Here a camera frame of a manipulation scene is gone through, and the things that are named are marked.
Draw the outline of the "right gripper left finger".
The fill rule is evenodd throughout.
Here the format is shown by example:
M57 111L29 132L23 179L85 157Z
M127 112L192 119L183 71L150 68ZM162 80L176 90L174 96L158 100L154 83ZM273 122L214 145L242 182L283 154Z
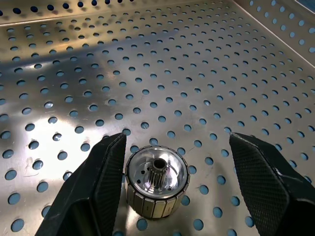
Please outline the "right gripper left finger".
M63 183L38 236L110 236L119 206L126 135L102 139Z

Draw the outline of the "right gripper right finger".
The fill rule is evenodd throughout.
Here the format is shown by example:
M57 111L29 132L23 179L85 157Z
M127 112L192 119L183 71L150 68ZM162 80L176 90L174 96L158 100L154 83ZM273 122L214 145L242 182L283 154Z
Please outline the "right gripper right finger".
M315 188L272 145L254 136L229 136L247 209L261 236L313 236Z

